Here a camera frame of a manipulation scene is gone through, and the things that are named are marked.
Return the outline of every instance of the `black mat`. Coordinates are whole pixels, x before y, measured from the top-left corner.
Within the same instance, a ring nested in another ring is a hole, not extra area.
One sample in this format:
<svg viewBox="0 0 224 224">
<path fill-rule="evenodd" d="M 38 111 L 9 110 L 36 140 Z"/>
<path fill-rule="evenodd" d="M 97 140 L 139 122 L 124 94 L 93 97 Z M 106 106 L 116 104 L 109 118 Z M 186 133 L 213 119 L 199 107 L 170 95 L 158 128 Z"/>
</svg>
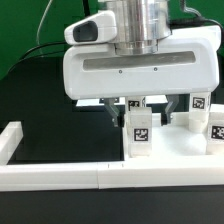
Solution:
<svg viewBox="0 0 224 224">
<path fill-rule="evenodd" d="M 0 82 L 0 127 L 22 121 L 24 139 L 9 164 L 119 161 L 122 130 L 110 115 L 77 111 L 64 93 L 62 60 L 21 64 Z"/>
</svg>

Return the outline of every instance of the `white block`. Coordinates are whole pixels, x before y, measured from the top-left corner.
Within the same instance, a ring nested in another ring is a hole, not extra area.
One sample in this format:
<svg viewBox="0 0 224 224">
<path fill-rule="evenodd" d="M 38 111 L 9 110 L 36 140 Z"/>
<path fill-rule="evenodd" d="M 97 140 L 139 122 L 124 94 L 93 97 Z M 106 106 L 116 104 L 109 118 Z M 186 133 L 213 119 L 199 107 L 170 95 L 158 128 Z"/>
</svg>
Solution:
<svg viewBox="0 0 224 224">
<path fill-rule="evenodd" d="M 224 105 L 211 105 L 208 123 L 207 154 L 224 155 Z"/>
<path fill-rule="evenodd" d="M 130 157 L 149 156 L 152 149 L 152 110 L 132 108 L 127 112 L 127 138 Z"/>
<path fill-rule="evenodd" d="M 191 93 L 189 104 L 189 130 L 194 133 L 207 131 L 211 93 Z"/>
</svg>

